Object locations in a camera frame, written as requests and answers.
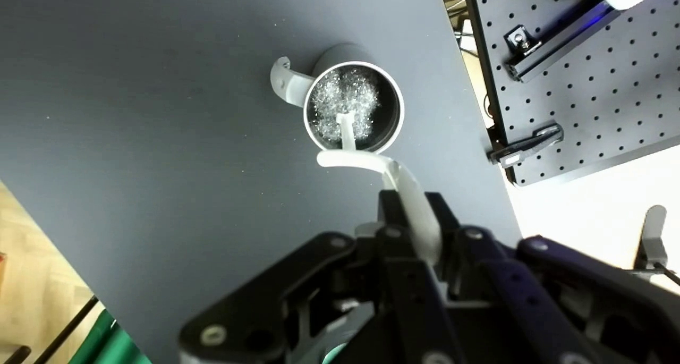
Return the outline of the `silver flask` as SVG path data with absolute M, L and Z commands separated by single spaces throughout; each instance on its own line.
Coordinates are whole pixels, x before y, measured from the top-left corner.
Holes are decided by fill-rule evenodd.
M 282 56 L 270 69 L 270 85 L 284 102 L 303 110 L 304 129 L 320 149 L 342 149 L 340 114 L 353 114 L 355 148 L 383 153 L 405 119 L 405 101 L 393 76 L 357 44 L 327 49 L 311 75 L 294 71 Z

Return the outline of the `black rod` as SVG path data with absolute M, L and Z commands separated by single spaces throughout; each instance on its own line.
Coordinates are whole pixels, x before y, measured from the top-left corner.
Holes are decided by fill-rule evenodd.
M 93 295 L 85 303 L 85 305 L 78 311 L 77 314 L 66 324 L 61 332 L 53 339 L 53 341 L 44 349 L 41 355 L 36 358 L 33 364 L 48 364 L 48 361 L 53 357 L 66 340 L 75 332 L 76 328 L 84 321 L 90 314 L 92 309 L 99 303 L 99 299 Z
M 0 345 L 0 364 L 24 364 L 31 354 L 27 345 Z

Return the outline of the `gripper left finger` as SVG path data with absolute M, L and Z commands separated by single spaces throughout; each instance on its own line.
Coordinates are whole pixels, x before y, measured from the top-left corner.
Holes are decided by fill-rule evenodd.
M 405 202 L 379 194 L 367 236 L 314 236 L 182 327 L 180 364 L 453 361 L 453 328 Z

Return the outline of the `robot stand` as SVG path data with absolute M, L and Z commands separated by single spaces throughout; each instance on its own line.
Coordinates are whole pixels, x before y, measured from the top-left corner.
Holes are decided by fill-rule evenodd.
M 620 10 L 527 83 L 505 69 L 505 34 L 546 30 L 586 0 L 466 1 L 495 122 L 491 151 L 553 123 L 564 130 L 561 143 L 505 170 L 512 184 L 573 179 L 680 146 L 680 0 Z

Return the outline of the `black toggle clamp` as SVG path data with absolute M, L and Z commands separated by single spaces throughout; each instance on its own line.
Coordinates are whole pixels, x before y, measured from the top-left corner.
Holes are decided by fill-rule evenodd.
M 537 129 L 531 137 L 494 149 L 487 155 L 487 158 L 493 165 L 499 165 L 507 170 L 513 166 L 518 166 L 529 157 L 537 156 L 540 151 L 549 146 L 561 143 L 563 139 L 563 127 L 553 123 Z

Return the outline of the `grey lever clamp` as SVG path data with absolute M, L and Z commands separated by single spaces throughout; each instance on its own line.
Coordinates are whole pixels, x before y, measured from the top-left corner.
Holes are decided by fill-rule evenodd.
M 663 205 L 653 205 L 646 212 L 635 260 L 629 272 L 648 282 L 654 275 L 664 275 L 680 287 L 680 277 L 667 267 L 668 253 L 661 238 L 666 214 Z

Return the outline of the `small metal bracket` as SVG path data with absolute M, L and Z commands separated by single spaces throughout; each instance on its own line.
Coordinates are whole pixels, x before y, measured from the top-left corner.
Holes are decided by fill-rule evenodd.
M 512 54 L 520 57 L 527 57 L 542 46 L 542 40 L 530 35 L 524 25 L 510 30 L 504 40 Z

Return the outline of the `green cloth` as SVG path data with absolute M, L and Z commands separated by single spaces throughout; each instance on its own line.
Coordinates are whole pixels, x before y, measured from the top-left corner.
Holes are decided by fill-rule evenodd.
M 105 309 L 68 364 L 151 364 L 151 361 Z

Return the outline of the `black rail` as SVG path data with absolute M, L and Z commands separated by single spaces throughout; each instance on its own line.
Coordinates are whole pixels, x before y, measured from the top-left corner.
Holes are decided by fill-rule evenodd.
M 621 14 L 606 1 L 586 0 L 567 11 L 546 30 L 536 28 L 530 32 L 527 29 L 530 35 L 542 40 L 542 46 L 527 57 L 515 56 L 511 52 L 505 69 L 516 81 L 527 83 L 595 33 L 610 27 L 610 23 Z

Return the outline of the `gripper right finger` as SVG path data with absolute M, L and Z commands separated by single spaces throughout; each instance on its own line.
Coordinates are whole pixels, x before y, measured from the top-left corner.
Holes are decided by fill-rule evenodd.
M 680 295 L 543 236 L 510 248 L 427 199 L 450 301 L 427 364 L 680 364 Z

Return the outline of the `white bottle brush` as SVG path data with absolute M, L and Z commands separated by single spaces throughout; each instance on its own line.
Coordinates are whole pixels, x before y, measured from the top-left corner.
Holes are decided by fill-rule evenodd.
M 343 148 L 321 151 L 317 155 L 318 164 L 323 167 L 359 168 L 379 173 L 384 188 L 396 191 L 401 200 L 416 255 L 429 265 L 435 265 L 443 245 L 442 231 L 420 183 L 398 161 L 381 153 L 368 153 L 355 148 L 352 134 L 353 114 L 340 114 L 338 121 L 342 125 Z

